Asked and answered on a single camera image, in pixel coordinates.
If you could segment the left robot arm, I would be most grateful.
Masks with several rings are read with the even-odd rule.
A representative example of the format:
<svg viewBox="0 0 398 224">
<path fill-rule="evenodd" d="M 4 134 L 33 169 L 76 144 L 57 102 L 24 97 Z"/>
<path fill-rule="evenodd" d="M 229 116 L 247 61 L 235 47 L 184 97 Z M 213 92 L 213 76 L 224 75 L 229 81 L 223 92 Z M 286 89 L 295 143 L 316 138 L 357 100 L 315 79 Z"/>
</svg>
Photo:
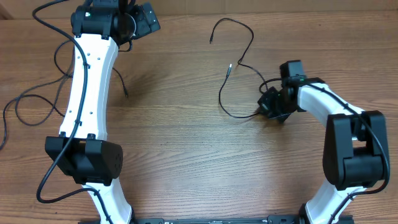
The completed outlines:
<svg viewBox="0 0 398 224">
<path fill-rule="evenodd" d="M 71 16 L 75 64 L 59 134 L 47 137 L 53 166 L 88 192 L 101 223 L 134 223 L 119 180 L 123 150 L 108 141 L 106 107 L 113 65 L 123 44 L 160 29 L 150 3 L 87 1 Z"/>
</svg>

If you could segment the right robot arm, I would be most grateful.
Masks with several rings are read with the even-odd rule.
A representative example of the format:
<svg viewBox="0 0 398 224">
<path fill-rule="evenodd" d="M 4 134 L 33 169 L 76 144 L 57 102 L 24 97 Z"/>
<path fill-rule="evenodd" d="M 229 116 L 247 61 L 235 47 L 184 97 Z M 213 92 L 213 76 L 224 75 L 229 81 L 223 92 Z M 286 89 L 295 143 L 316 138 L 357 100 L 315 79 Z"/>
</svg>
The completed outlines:
<svg viewBox="0 0 398 224">
<path fill-rule="evenodd" d="M 305 75 L 300 60 L 279 67 L 281 89 L 267 89 L 258 100 L 267 119 L 283 123 L 294 112 L 308 112 L 325 127 L 323 172 L 325 181 L 298 215 L 275 218 L 279 223 L 353 223 L 343 210 L 359 195 L 384 190 L 391 168 L 386 120 L 378 111 L 351 105 L 321 78 Z"/>
</svg>

